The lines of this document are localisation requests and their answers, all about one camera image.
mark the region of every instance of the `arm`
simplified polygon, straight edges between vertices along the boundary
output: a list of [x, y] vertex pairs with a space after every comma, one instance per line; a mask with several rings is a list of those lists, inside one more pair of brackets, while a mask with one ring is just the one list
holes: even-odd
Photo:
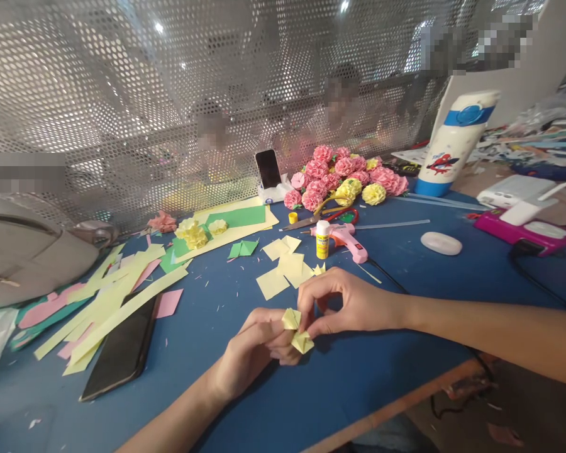
[[[327, 297], [341, 293], [334, 312]], [[325, 316], [311, 324], [314, 301]], [[566, 311], [507, 304], [449, 301], [388, 293], [341, 269], [300, 287], [300, 331], [311, 338], [344, 330], [409, 328], [494, 354], [566, 383]]]
[[119, 453], [188, 452], [218, 414], [240, 396], [272, 358], [294, 365], [294, 331], [284, 330], [284, 310], [257, 308], [226, 351], [164, 412], [136, 433]]

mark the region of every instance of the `metal mesh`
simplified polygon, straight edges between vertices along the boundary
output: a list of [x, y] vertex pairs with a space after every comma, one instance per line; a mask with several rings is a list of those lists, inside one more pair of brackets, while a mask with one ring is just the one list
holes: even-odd
[[419, 71], [420, 29], [477, 36], [541, 4], [0, 0], [0, 152], [65, 153], [65, 192], [18, 202], [129, 232], [255, 195], [261, 150], [285, 172], [319, 143], [371, 157], [426, 138], [447, 77]]

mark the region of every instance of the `pink glue gun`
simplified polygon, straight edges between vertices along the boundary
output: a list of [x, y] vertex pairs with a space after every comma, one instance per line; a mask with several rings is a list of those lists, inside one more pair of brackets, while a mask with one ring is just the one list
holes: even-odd
[[[333, 223], [331, 224], [331, 232], [329, 236], [335, 241], [335, 246], [339, 247], [345, 245], [352, 253], [352, 260], [357, 264], [363, 264], [369, 258], [365, 247], [360, 242], [354, 239], [356, 229], [351, 223]], [[310, 229], [310, 235], [316, 235], [316, 227]]]

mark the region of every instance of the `phone screen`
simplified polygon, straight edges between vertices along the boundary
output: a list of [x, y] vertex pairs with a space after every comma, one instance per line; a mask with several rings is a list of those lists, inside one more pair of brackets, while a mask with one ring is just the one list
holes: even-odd
[[279, 174], [279, 165], [277, 164], [277, 156], [275, 150], [266, 150], [256, 153], [256, 164], [262, 178], [262, 187], [270, 189], [277, 187], [281, 183], [281, 175]]
[[[137, 294], [129, 294], [123, 304]], [[153, 335], [157, 298], [147, 301], [107, 335], [80, 401], [93, 400], [141, 375]]]

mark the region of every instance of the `glue stick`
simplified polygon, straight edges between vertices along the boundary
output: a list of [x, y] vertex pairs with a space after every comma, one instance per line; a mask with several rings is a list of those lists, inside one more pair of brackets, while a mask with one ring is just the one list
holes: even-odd
[[316, 223], [316, 257], [326, 259], [329, 256], [329, 222], [319, 220]]

